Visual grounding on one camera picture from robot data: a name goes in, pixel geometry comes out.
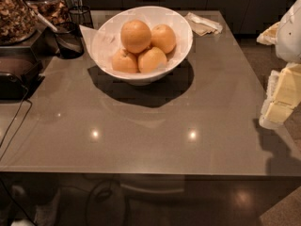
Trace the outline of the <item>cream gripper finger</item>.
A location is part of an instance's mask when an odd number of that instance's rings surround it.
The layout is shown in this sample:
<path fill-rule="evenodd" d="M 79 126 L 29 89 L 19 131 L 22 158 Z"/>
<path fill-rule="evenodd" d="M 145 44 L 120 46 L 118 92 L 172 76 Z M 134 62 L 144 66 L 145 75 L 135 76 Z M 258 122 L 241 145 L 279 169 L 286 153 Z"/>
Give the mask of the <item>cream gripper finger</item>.
<path fill-rule="evenodd" d="M 269 28 L 260 33 L 260 35 L 257 37 L 257 42 L 264 45 L 276 45 L 278 26 L 279 22 L 274 23 Z"/>
<path fill-rule="evenodd" d="M 261 108 L 260 126 L 277 130 L 300 103 L 301 64 L 288 63 L 280 72 L 272 70 Z"/>

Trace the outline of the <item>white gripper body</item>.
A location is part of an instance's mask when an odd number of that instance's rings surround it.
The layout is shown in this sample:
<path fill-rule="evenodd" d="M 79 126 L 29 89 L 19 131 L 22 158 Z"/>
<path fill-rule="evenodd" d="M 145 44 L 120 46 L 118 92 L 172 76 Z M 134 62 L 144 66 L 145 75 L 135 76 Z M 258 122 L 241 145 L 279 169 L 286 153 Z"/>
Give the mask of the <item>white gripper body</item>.
<path fill-rule="evenodd" d="M 286 62 L 301 63 L 301 0 L 296 0 L 280 20 L 276 54 Z"/>

